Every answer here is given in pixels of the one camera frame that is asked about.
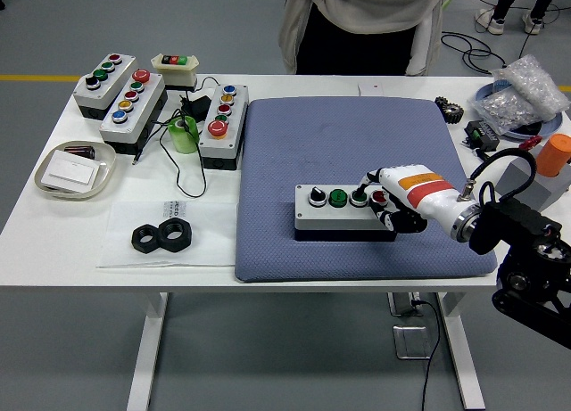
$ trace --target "white sneaker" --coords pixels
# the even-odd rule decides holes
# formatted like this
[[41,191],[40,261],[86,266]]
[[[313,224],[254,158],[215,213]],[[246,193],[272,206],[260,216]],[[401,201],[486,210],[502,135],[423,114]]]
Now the white sneaker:
[[503,34],[504,19],[492,19],[493,9],[485,10],[484,8],[476,12],[476,22],[482,25],[488,32],[493,35]]
[[533,19],[529,10],[524,12],[521,20],[524,21],[526,34],[537,35],[540,29],[543,28],[543,21],[541,19]]

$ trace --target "white tray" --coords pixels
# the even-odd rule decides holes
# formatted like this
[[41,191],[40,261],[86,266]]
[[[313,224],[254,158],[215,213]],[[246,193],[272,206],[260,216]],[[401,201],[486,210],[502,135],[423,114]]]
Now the white tray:
[[[95,149],[95,161],[99,161],[99,170],[97,171],[97,176],[95,177],[95,181],[93,184],[93,188],[86,193],[66,193],[61,190],[54,190],[45,185],[42,185],[42,176],[46,172],[47,165],[49,164],[50,160],[52,159],[52,155],[56,150],[63,151],[63,148],[66,146],[93,146]],[[101,142],[88,142],[88,141],[69,141],[63,144],[57,145],[55,148],[50,151],[44,160],[39,165],[39,168],[36,170],[36,174],[34,175],[34,182],[36,186],[42,190],[44,193],[49,194],[53,197],[58,197],[61,199],[87,199],[91,196],[96,195],[109,182],[109,176],[113,172],[113,168],[115,167],[115,158],[116,153],[112,146],[108,144],[103,144]]]

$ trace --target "power adapter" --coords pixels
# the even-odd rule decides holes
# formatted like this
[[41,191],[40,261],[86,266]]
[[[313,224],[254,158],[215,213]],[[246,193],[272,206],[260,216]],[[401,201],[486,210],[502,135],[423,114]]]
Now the power adapter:
[[208,110],[211,107],[210,97],[202,96],[195,101],[189,101],[185,97],[181,97],[180,99],[182,103],[182,111],[192,117],[194,121],[198,123],[206,119]]

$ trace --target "black gear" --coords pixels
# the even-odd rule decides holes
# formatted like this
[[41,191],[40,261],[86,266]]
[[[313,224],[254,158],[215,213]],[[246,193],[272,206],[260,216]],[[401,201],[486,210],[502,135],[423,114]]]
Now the black gear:
[[442,109],[444,105],[448,104],[448,99],[442,96],[438,96],[436,99],[434,99],[434,103],[436,103],[436,106],[438,106],[438,108]]
[[444,121],[448,124],[456,124],[459,123],[464,115],[464,110],[460,105],[456,103],[448,103],[441,108],[441,111],[444,116]]

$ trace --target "gray floor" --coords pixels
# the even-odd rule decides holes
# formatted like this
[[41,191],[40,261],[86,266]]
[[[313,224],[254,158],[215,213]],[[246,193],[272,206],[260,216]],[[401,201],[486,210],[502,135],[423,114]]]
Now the gray floor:
[[[280,74],[283,1],[4,0],[0,75],[81,75],[109,52],[134,54],[147,67],[157,53],[190,53],[202,73]],[[475,32],[472,17],[483,7],[452,0],[444,30],[479,37],[513,62],[525,41],[522,10],[510,11],[505,34],[494,37]],[[561,12],[524,51],[558,85],[571,85],[570,21]],[[479,64],[501,66],[495,59]],[[480,75],[447,47],[431,74]],[[73,87],[0,81],[0,226]],[[487,409],[568,408],[569,350],[497,313],[487,295],[470,302],[463,320]],[[125,408],[143,325],[131,295],[2,292],[0,308],[0,409]],[[424,364],[398,361],[392,339],[394,324],[417,321],[392,320],[387,310],[377,294],[174,295],[150,408],[420,409]],[[434,341],[434,319],[422,323]],[[462,409],[445,342],[426,409]]]

